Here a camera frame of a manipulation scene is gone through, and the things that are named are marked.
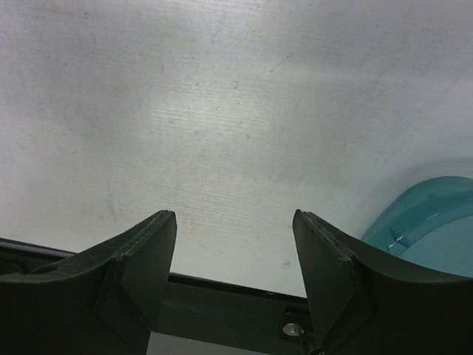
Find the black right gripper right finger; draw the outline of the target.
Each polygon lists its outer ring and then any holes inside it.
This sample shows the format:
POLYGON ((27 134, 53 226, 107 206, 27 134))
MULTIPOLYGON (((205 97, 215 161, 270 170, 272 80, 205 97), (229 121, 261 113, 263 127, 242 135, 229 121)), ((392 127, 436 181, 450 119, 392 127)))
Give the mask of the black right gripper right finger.
POLYGON ((470 354, 472 280, 407 262, 296 211, 310 354, 470 354))

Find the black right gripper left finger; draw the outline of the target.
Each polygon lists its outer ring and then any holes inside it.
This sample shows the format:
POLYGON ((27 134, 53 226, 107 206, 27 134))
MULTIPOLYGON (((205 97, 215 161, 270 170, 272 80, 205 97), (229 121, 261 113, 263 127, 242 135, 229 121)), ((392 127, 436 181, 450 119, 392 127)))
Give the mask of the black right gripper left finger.
POLYGON ((3 354, 145 354, 177 235, 159 211, 77 254, 1 241, 3 354))

